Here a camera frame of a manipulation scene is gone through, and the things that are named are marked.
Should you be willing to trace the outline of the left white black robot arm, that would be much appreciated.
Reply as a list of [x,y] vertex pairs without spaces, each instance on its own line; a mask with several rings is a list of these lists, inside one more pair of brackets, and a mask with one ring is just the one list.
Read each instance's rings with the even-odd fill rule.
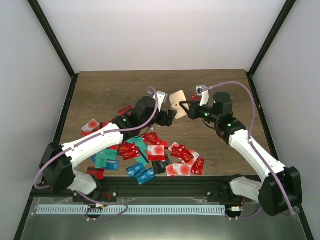
[[137,137],[144,128],[154,124],[171,126],[176,115],[176,110],[161,109],[158,96],[144,96],[130,112],[117,116],[94,133],[69,143],[49,143],[39,166],[39,174],[47,183],[43,189],[50,188],[54,193],[77,191],[97,202],[102,196],[97,179],[76,167],[104,149]]

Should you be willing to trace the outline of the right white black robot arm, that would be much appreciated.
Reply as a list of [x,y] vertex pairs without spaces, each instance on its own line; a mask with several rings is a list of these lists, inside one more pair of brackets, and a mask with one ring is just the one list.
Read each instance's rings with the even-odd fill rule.
[[213,96],[213,105],[201,100],[179,102],[179,106],[192,120],[201,118],[214,123],[216,134],[236,150],[255,170],[259,181],[238,176],[222,188],[223,198],[229,202],[239,196],[258,202],[269,216],[276,216],[303,201],[300,172],[286,167],[261,147],[247,128],[233,116],[233,101],[226,92]]

